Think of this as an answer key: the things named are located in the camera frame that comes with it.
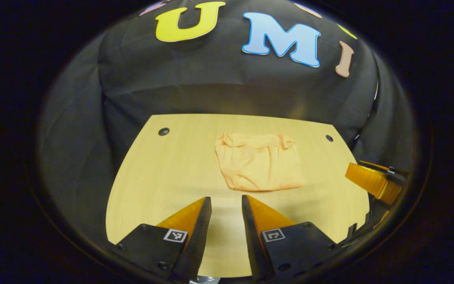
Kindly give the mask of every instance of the letter u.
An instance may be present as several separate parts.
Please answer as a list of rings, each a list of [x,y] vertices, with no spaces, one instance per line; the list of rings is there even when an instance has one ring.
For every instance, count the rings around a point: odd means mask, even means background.
[[[201,9],[199,23],[195,27],[179,29],[178,20],[180,14],[187,10],[186,7],[174,9],[162,13],[155,18],[158,21],[155,36],[158,40],[173,42],[192,39],[211,32],[216,26],[218,9],[225,5],[225,2],[206,2],[196,5]]]

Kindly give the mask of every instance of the letter m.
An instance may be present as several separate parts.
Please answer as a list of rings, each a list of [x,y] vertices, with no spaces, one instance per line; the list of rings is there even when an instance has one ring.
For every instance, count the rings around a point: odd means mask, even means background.
[[[265,37],[269,39],[276,54],[281,57],[295,43],[295,51],[290,58],[304,65],[318,67],[320,61],[316,58],[316,41],[320,32],[303,24],[297,24],[285,32],[276,20],[267,14],[247,12],[243,16],[250,20],[250,40],[243,45],[242,51],[250,54],[269,54],[265,46]]]

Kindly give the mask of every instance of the peach cloth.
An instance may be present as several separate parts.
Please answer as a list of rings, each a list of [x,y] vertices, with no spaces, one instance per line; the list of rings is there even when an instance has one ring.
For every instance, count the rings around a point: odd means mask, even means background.
[[[304,185],[297,145],[288,136],[222,133],[215,151],[231,189],[259,192]]]

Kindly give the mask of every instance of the folded cloth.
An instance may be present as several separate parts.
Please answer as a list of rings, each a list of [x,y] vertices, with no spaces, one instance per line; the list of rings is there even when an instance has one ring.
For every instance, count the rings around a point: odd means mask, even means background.
[[[277,191],[304,185],[297,145],[288,136],[222,133],[215,151],[231,189]]]

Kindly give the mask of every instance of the light wood tabletop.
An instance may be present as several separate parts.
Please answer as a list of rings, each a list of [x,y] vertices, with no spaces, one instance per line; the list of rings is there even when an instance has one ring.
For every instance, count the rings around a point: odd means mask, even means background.
[[[169,133],[159,135],[162,128]],[[299,149],[305,185],[274,192],[229,189],[214,147],[220,133],[289,136]],[[244,115],[153,115],[115,178],[106,212],[108,240],[117,244],[137,225],[156,225],[210,196],[213,212],[199,275],[249,276],[241,196],[249,194],[296,223],[310,221],[338,243],[351,225],[364,224],[369,211],[367,192],[344,176],[350,162],[356,163],[330,124]]]

